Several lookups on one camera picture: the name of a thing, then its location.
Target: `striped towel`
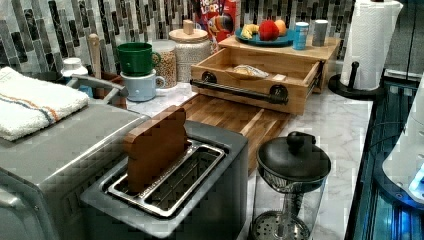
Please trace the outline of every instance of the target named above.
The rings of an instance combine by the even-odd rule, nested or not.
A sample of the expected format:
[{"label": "striped towel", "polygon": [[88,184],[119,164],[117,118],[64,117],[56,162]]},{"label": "striped towel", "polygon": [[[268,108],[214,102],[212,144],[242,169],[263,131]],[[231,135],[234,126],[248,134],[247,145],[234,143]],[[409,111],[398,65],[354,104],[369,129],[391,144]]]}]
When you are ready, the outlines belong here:
[{"label": "striped towel", "polygon": [[0,137],[13,141],[45,128],[88,104],[70,87],[0,69]]}]

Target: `box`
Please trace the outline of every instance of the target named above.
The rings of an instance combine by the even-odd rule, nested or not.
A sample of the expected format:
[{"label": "box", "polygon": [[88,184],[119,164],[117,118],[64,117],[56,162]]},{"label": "box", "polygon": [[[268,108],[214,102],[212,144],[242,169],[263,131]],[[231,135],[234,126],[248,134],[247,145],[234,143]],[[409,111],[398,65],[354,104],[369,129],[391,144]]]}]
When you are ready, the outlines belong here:
[{"label": "box", "polygon": [[[307,98],[320,93],[335,74],[339,39],[304,51],[292,47],[267,48],[241,43],[234,36],[220,43],[222,49],[192,65],[193,91],[279,112],[302,115]],[[266,78],[236,74],[233,68],[249,65],[269,73]]]},{"label": "box", "polygon": [[218,43],[234,34],[240,27],[240,0],[193,0],[196,28],[208,32],[213,52]]}]

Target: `marble countertop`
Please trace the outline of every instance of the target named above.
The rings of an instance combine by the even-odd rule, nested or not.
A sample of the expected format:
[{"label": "marble countertop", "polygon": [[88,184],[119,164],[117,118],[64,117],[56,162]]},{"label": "marble countertop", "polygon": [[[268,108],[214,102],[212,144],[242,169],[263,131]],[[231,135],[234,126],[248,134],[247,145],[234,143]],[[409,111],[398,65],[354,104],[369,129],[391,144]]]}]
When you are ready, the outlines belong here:
[{"label": "marble countertop", "polygon": [[[181,105],[194,96],[190,84],[178,83],[170,89],[158,89],[157,96],[143,103],[127,101],[129,110],[154,116],[171,105]],[[332,169],[327,177],[312,236],[314,239],[344,239],[362,150],[371,114],[372,102],[346,99],[325,89],[313,94],[302,116],[293,116],[280,133],[301,131],[316,137],[316,145],[330,157]],[[240,240],[247,239],[256,174],[249,176],[246,224]]]}]

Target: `french press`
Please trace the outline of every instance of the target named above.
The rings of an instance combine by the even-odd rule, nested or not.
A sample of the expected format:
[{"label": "french press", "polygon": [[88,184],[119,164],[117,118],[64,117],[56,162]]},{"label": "french press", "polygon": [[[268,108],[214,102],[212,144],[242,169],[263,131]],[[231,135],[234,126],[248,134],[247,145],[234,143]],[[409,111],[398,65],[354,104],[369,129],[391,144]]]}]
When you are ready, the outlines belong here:
[{"label": "french press", "polygon": [[331,170],[329,157],[315,143],[312,135],[291,132],[259,147],[250,240],[312,239]]}]

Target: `fruit bowl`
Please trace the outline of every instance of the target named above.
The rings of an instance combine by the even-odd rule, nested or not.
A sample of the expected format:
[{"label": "fruit bowl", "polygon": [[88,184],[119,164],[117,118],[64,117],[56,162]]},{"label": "fruit bowl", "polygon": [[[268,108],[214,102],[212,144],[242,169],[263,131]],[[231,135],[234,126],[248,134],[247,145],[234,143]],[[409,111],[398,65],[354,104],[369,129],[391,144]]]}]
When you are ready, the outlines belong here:
[{"label": "fruit bowl", "polygon": [[268,46],[268,47],[287,47],[293,45],[294,39],[294,30],[287,29],[285,36],[280,36],[274,41],[261,41],[259,39],[259,34],[254,34],[252,39],[247,39],[241,35],[242,28],[239,28],[235,31],[236,38],[241,42],[256,45],[256,46]]}]

